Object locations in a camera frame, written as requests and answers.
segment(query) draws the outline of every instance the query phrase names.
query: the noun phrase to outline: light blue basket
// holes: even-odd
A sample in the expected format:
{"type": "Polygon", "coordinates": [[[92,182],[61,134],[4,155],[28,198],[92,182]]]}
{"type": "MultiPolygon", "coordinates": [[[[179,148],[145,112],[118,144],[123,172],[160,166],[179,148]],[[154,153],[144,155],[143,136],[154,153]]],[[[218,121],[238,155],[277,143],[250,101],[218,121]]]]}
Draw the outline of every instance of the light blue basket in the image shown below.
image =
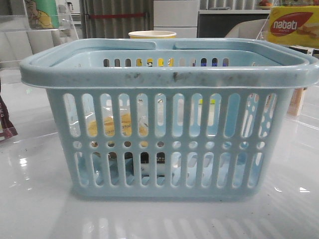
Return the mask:
{"type": "Polygon", "coordinates": [[[292,92],[317,82],[319,62],[247,39],[85,39],[21,73],[47,90],[80,194],[232,198],[260,187],[292,92]]]}

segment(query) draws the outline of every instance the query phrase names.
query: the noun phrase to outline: red stripe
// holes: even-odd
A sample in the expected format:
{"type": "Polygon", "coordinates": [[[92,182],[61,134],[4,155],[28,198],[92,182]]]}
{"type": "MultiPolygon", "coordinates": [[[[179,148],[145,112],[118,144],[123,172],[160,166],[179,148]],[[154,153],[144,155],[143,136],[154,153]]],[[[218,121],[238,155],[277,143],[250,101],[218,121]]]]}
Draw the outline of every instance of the red stripe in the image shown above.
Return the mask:
{"type": "Polygon", "coordinates": [[[91,19],[108,19],[108,18],[129,18],[129,17],[142,17],[146,13],[133,13],[133,14],[116,14],[116,15],[89,15],[91,19]]]}

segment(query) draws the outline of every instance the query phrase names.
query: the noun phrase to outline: yellow snack box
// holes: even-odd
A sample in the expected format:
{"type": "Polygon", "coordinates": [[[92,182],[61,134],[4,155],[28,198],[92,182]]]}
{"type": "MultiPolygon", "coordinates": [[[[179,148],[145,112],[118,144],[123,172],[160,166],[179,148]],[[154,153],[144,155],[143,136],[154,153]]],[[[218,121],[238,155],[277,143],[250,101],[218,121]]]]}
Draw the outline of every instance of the yellow snack box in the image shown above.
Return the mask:
{"type": "Polygon", "coordinates": [[[319,6],[275,6],[267,40],[281,45],[319,47],[319,6]]]}

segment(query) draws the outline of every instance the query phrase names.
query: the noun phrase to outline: white cabinet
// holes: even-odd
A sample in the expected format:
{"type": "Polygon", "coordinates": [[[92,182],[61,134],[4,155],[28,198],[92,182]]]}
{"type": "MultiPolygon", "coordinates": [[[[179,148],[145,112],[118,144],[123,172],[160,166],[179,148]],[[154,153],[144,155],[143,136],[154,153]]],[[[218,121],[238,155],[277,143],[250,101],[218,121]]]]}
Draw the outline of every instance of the white cabinet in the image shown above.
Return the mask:
{"type": "Polygon", "coordinates": [[[197,37],[198,0],[155,0],[154,30],[176,32],[176,37],[197,37]]]}

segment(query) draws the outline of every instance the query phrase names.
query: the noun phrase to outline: glossy table surface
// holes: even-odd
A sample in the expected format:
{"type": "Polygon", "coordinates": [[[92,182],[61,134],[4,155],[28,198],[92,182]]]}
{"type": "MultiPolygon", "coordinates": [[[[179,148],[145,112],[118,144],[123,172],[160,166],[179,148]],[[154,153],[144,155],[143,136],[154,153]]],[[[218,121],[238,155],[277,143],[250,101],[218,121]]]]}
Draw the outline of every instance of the glossy table surface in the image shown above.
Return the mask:
{"type": "Polygon", "coordinates": [[[284,119],[262,189],[248,200],[88,200],[72,192],[45,90],[0,73],[19,133],[0,142],[1,238],[319,238],[319,86],[301,116],[284,119]]]}

